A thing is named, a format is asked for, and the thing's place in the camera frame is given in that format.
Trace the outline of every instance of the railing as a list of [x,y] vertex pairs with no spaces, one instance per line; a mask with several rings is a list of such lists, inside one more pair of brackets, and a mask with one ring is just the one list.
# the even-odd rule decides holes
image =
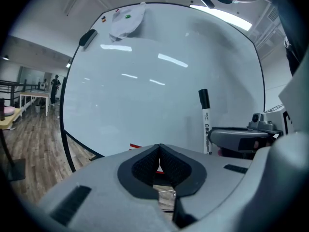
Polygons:
[[27,80],[22,83],[3,81],[0,80],[0,93],[10,94],[4,98],[5,101],[10,101],[10,106],[19,107],[19,102],[14,102],[19,98],[19,94],[15,97],[16,93],[25,92],[39,89],[39,84],[27,84]]

